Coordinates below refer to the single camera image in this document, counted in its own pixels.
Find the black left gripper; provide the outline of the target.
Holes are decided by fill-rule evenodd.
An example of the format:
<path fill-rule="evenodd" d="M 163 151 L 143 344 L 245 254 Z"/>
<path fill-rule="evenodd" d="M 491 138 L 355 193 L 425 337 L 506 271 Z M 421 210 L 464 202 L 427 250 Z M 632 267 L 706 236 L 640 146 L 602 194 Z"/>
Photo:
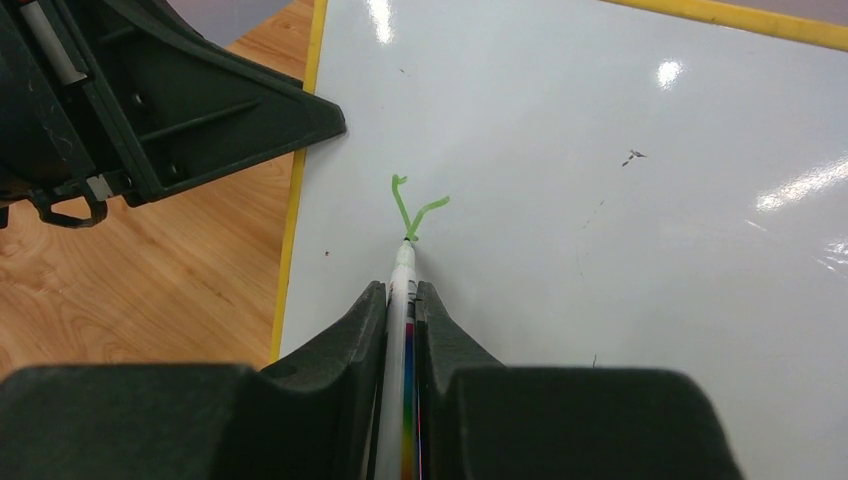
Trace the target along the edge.
<path fill-rule="evenodd" d="M 152 203 L 346 130 L 338 105 L 163 1 L 1 4 L 3 227 L 28 201 L 46 224 L 91 228 L 117 194 Z"/>

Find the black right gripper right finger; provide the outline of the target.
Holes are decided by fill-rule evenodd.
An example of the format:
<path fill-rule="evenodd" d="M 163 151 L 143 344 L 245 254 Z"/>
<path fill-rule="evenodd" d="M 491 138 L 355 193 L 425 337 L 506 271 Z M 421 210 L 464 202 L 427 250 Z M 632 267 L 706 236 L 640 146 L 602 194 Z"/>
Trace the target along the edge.
<path fill-rule="evenodd" d="M 517 367 L 418 287 L 428 479 L 739 479 L 712 403 L 660 369 Z"/>

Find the green capped white marker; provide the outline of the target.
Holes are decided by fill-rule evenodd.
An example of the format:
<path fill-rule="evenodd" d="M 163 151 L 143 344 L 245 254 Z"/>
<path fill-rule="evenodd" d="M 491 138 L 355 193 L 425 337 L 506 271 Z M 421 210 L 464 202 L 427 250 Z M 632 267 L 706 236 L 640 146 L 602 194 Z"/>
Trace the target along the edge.
<path fill-rule="evenodd" d="M 403 240 L 389 282 L 384 374 L 374 454 L 375 479 L 420 477 L 415 260 L 412 242 Z"/>

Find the yellow framed whiteboard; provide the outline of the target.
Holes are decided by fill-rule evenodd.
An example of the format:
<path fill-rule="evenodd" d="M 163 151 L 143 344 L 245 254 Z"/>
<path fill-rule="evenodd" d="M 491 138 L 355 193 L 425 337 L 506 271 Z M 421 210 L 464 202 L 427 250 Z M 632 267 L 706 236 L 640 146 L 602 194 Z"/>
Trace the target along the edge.
<path fill-rule="evenodd" d="M 512 364 L 660 367 L 750 479 L 847 475 L 847 39 L 696 1 L 322 1 L 346 133 L 292 180 L 288 354 L 417 270 Z"/>

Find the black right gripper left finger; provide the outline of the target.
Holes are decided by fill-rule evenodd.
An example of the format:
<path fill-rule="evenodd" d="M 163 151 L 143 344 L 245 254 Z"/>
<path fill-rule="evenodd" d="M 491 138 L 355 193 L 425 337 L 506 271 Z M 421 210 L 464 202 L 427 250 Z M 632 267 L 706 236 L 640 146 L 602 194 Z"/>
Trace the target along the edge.
<path fill-rule="evenodd" d="M 243 364 L 20 369 L 1 385 L 5 479 L 360 479 L 386 288 L 306 344 Z"/>

